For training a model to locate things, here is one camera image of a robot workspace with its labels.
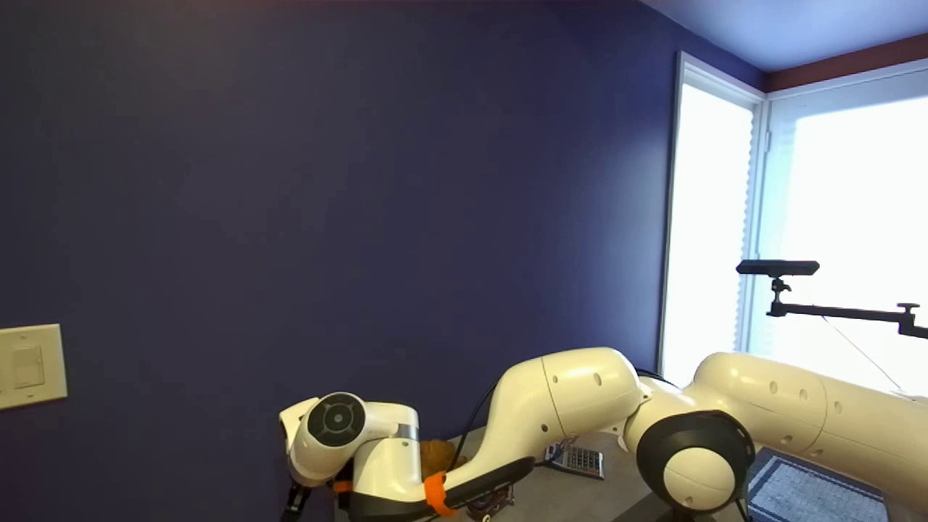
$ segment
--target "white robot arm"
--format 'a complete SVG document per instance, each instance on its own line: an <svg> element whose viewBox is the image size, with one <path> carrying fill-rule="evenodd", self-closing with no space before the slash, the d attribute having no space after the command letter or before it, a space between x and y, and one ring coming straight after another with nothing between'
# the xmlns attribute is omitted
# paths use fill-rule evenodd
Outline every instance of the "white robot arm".
<svg viewBox="0 0 928 522"><path fill-rule="evenodd" d="M526 477L544 448L623 425L642 477L694 512L726 508L757 445L831 466L928 508L928 409L792 366L718 352L674 387L639 377L616 347L574 347L509 368L480 453L439 476L419 466L419 415L399 403L325 393L281 412L301 487L354 460L352 519L425 519Z"/></svg>

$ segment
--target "white ceiling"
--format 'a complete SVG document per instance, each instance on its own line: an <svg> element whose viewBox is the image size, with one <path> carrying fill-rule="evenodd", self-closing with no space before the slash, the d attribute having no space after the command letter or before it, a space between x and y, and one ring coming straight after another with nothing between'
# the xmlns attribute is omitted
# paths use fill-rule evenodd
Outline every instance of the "white ceiling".
<svg viewBox="0 0 928 522"><path fill-rule="evenodd" d="M928 0L642 0L757 68L928 35Z"/></svg>

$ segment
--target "dark blue wall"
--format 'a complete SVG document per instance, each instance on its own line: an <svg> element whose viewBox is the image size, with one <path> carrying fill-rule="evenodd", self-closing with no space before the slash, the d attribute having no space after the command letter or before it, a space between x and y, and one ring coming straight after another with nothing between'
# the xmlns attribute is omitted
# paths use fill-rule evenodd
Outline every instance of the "dark blue wall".
<svg viewBox="0 0 928 522"><path fill-rule="evenodd" d="M74 396L0 412L0 519L277 519L296 396L652 368L678 49L761 78L618 0L3 3L0 325Z"/></svg>

